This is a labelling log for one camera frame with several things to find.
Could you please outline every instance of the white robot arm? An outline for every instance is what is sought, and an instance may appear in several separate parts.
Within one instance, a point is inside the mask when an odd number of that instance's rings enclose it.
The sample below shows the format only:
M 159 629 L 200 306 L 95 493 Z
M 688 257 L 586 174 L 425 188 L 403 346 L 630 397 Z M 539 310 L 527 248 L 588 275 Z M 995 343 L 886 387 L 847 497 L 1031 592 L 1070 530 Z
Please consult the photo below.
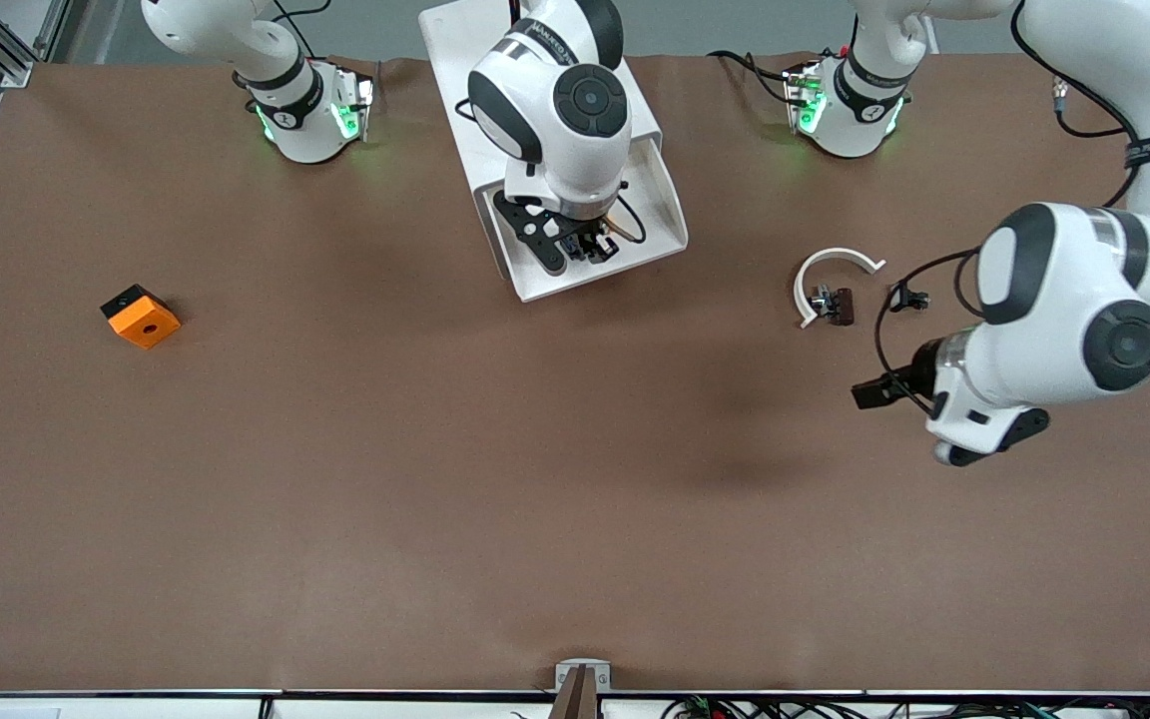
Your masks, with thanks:
M 933 401 L 935 456 L 964 466 L 1049 423 L 1043 405 L 1133 391 L 1150 378 L 1150 0 L 1026 0 L 1022 36 L 1132 129 L 1127 211 L 1035 204 L 982 245 L 981 324 L 853 388 L 859 408 Z
M 861 158 L 895 131 L 904 91 L 927 53 L 921 17 L 991 18 L 1014 0 L 850 0 L 854 35 L 843 56 L 808 64 L 790 97 L 798 132 L 838 158 Z
M 603 237 L 629 159 L 632 117 L 611 70 L 624 28 L 611 0 L 535 0 L 469 74 L 480 128 L 508 155 L 494 206 L 545 269 L 606 261 Z
M 233 64 L 264 135 L 297 162 L 334 158 L 366 131 L 370 81 L 305 59 L 286 28 L 255 20 L 270 0 L 140 0 L 163 45 L 182 55 Z

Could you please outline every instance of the orange block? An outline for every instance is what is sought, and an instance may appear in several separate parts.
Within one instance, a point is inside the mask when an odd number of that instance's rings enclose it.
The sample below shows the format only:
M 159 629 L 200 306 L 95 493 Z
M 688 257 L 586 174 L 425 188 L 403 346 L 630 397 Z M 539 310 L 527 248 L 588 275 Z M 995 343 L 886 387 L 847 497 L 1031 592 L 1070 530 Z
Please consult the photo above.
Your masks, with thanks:
M 141 350 L 150 350 L 179 329 L 171 309 L 138 284 L 101 305 L 101 313 L 120 337 Z

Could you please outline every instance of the white semicircular bracket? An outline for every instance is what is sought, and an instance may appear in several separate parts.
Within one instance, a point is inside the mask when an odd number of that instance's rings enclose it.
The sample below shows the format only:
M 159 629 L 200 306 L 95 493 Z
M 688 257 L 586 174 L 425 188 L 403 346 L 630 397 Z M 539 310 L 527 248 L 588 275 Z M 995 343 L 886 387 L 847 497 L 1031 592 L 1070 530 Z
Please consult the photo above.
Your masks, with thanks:
M 859 265 L 860 268 L 866 269 L 868 275 L 876 274 L 876 269 L 884 268 L 885 260 L 881 262 L 874 262 L 867 254 L 858 252 L 854 250 L 844 248 L 844 246 L 831 246 L 828 250 L 820 250 L 808 258 L 802 269 L 798 269 L 798 278 L 792 283 L 792 299 L 798 304 L 798 313 L 802 313 L 803 322 L 802 329 L 811 327 L 811 322 L 815 322 L 819 319 L 819 314 L 815 313 L 813 306 L 811 305 L 811 299 L 806 296 L 805 281 L 806 271 L 815 263 L 822 262 L 825 260 L 849 260 L 853 263 Z

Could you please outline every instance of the white box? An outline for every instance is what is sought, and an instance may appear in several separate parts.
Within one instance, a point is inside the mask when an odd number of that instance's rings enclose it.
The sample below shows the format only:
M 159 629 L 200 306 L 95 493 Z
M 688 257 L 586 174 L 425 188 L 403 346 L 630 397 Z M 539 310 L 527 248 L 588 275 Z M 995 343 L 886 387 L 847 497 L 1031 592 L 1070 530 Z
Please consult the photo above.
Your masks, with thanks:
M 455 3 L 439 5 L 420 14 L 420 32 L 434 63 L 443 108 L 455 135 L 460 161 L 465 165 L 482 227 L 491 240 L 499 275 L 512 281 L 521 300 L 530 301 L 685 250 L 689 237 L 681 201 L 659 154 L 662 132 L 659 132 L 654 114 L 645 102 L 627 60 L 615 70 L 632 106 L 632 141 L 629 163 L 624 167 L 629 190 L 624 191 L 624 199 L 642 216 L 646 240 L 634 245 L 616 238 L 620 252 L 615 258 L 601 265 L 567 262 L 566 271 L 557 276 L 544 271 L 530 250 L 518 240 L 491 201 L 492 196 L 504 188 L 507 155 L 488 140 L 488 136 L 471 120 L 455 112 L 455 105 L 469 94 L 469 71 L 507 31 L 508 6 L 498 0 L 457 0 Z M 616 204 L 612 216 L 626 231 L 635 231 L 636 224 L 624 213 L 624 206 Z

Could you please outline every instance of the brown paper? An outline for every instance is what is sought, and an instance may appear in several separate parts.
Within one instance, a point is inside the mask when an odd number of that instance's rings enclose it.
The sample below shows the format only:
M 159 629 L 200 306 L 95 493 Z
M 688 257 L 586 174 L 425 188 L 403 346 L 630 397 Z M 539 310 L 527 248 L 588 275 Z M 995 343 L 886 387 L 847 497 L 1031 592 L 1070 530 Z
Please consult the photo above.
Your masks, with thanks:
M 827 158 L 730 63 L 630 60 L 690 246 L 534 305 L 496 273 L 432 72 L 298 167 L 220 67 L 45 64 L 0 109 L 0 690 L 1150 690 L 1150 385 L 967 471 L 859 413 L 887 284 L 1121 141 L 1049 77 L 935 56 L 876 155 Z M 889 260 L 798 330 L 825 246 Z M 950 269 L 891 359 L 971 322 Z M 184 327 L 153 351 L 99 306 Z

